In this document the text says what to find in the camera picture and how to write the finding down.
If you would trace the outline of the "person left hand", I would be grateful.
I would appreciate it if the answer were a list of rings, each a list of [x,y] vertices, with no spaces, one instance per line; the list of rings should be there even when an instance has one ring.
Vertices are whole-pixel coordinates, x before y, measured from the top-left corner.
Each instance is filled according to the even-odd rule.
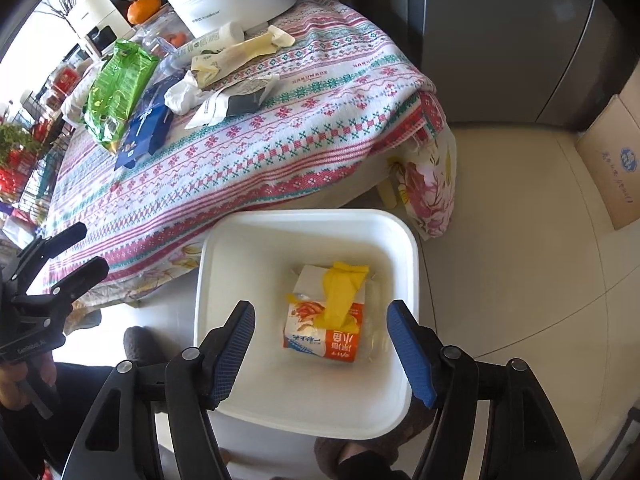
[[[42,381],[49,387],[53,387],[56,382],[55,362],[51,352],[36,356],[34,365]],[[21,387],[21,383],[28,376],[28,365],[26,362],[17,364],[2,363],[0,366],[0,401],[4,408],[11,411],[22,410],[30,403],[30,400]]]

